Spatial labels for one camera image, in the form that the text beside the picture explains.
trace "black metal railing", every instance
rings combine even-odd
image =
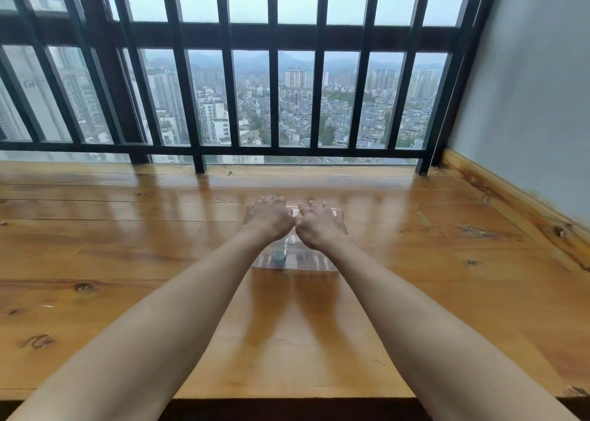
[[[149,162],[150,154],[189,155],[194,158],[197,172],[205,171],[205,155],[417,158],[417,172],[420,174],[428,172],[433,156],[439,156],[440,146],[446,144],[468,68],[473,62],[474,50],[483,30],[481,16],[487,16],[493,2],[462,0],[455,26],[424,27],[428,0],[415,0],[409,26],[374,25],[378,0],[366,0],[362,26],[327,25],[328,0],[317,0],[316,25],[279,24],[278,0],[268,0],[268,24],[230,22],[228,0],[217,0],[218,23],[183,22],[180,0],[164,0],[167,22],[134,22],[128,0],[114,0],[119,20],[112,18],[108,0],[63,0],[66,13],[35,11],[30,0],[13,1],[16,11],[0,11],[0,45],[29,45],[33,48],[71,142],[47,141],[5,49],[0,48],[0,78],[30,137],[30,141],[8,140],[0,130],[0,150],[129,154],[133,163]],[[81,50],[110,133],[111,144],[85,139],[49,51],[50,46],[77,47]],[[131,72],[123,49],[129,53],[139,99],[132,88]],[[162,138],[143,49],[171,49],[173,52],[189,145],[166,145]],[[229,145],[206,145],[203,142],[189,49],[221,51],[225,104],[230,126]],[[270,146],[240,144],[233,50],[269,52]],[[279,50],[315,52],[309,147],[281,146],[279,143]],[[328,51],[359,52],[347,147],[319,146],[324,54]],[[372,52],[404,53],[391,120],[387,122],[387,143],[383,149],[357,147],[369,56]],[[396,140],[418,52],[448,55],[430,120],[425,128],[423,148],[400,149],[395,147]],[[463,62],[466,54],[468,61]],[[142,124],[142,112],[149,137]]]

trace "wooden platform edge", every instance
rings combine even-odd
[[[589,396],[557,400],[582,421],[590,421]],[[0,402],[0,420],[8,418],[21,403]],[[416,398],[174,399],[159,421],[189,419],[432,421]]]
[[[573,271],[590,272],[590,230],[480,164],[445,149],[443,166]]]

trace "person's left arm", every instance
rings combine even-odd
[[[223,246],[142,299],[75,353],[9,421],[157,420],[195,368],[247,270],[284,237],[284,197],[248,206]]]

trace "person's left hand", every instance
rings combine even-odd
[[[253,230],[267,244],[287,236],[294,224],[293,212],[286,208],[284,196],[267,195],[248,205],[244,218],[244,228]]]

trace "person's right hand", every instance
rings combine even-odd
[[[295,231],[307,247],[322,251],[330,242],[348,234],[344,225],[344,214],[337,210],[332,213],[328,202],[309,201],[299,204],[295,216]]]

